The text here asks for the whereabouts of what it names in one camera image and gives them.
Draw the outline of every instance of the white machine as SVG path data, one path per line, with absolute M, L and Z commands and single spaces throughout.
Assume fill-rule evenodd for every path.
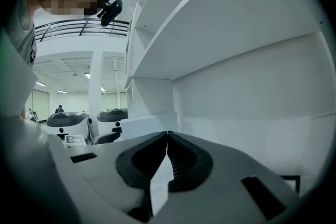
M 47 120 L 46 132 L 59 136 L 65 147 L 86 146 L 91 140 L 89 115 L 84 112 L 55 113 Z
M 122 132 L 121 120 L 128 119 L 127 109 L 104 110 L 97 115 L 99 132 L 101 134 L 110 132 Z

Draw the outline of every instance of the ceiling light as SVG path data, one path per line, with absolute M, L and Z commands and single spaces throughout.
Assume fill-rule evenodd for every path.
M 44 86 L 44 87 L 46 86 L 45 84 L 43 84 L 43 83 L 41 83 L 41 82 L 37 82 L 36 84 L 37 84 L 37 85 L 40 85 L 40 86 Z

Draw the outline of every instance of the indoor room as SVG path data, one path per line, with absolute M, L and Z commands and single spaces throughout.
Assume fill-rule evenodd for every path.
M 6 203 L 25 221 L 326 222 L 334 4 L 8 6 L 0 146 Z

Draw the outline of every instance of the white pillar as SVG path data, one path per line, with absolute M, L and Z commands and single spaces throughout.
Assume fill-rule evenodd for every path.
M 117 101 L 118 101 L 118 109 L 121 109 L 120 107 L 120 92 L 117 92 Z
M 103 52 L 95 50 L 92 55 L 89 80 L 89 114 L 92 119 L 93 137 L 99 135 L 97 115 L 101 111 L 101 72 Z

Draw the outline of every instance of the white ceiling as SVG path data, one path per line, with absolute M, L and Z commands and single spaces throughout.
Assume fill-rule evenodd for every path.
M 38 81 L 48 90 L 88 92 L 91 57 L 61 58 L 55 55 L 51 60 L 36 62 L 33 71 Z M 123 91 L 125 84 L 124 57 L 115 57 L 105 52 L 102 63 L 101 86 L 106 92 Z

